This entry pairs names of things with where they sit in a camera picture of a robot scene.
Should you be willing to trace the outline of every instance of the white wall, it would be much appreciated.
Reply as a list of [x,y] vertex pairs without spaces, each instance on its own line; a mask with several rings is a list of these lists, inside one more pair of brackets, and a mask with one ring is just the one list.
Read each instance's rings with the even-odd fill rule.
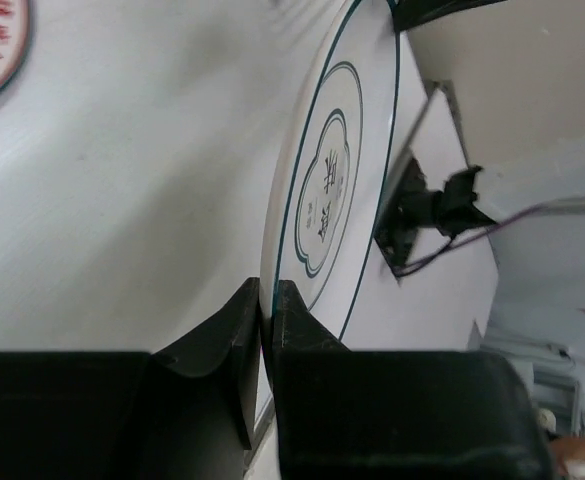
[[[525,202],[539,190],[548,196],[585,193],[585,136],[506,166],[517,165],[521,181],[512,185],[510,198]],[[500,283],[490,325],[567,345],[577,360],[569,373],[585,392],[585,215],[525,219],[494,235],[492,243]]]
[[508,0],[416,29],[410,41],[425,78],[454,82],[472,163],[585,134],[585,0]]
[[[422,75],[454,84],[469,160],[516,177],[492,192],[505,210],[585,193],[585,1],[509,0],[410,40]],[[585,357],[585,217],[526,220],[493,246],[491,323]],[[585,387],[585,366],[574,373]]]

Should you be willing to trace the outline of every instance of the purple wire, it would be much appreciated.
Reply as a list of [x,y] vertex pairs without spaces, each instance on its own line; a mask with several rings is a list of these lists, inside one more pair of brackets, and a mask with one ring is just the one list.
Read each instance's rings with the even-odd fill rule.
[[505,219],[501,223],[486,228],[485,230],[483,230],[480,233],[477,233],[476,235],[473,235],[469,238],[466,238],[465,240],[461,240],[460,242],[455,243],[453,245],[449,245],[447,248],[444,247],[444,249],[442,251],[432,253],[430,255],[419,258],[418,260],[415,260],[413,262],[410,262],[410,263],[404,265],[403,268],[399,269],[395,274],[406,276],[406,275],[410,275],[412,273],[416,273],[417,270],[424,268],[428,263],[431,263],[439,255],[443,255],[445,253],[452,252],[453,250],[458,250],[459,248],[465,247],[466,245],[469,245],[470,243],[474,243],[477,240],[481,240],[482,238],[485,238],[488,235],[492,235],[493,233],[496,233],[496,232],[504,229],[505,227],[512,225],[513,223],[521,220],[522,218],[525,218],[529,215],[535,214],[535,213],[543,210],[544,207],[545,207],[545,205],[535,205],[533,207],[526,208],[525,210],[522,210],[519,213],[516,213],[516,214],[512,215],[511,217]]

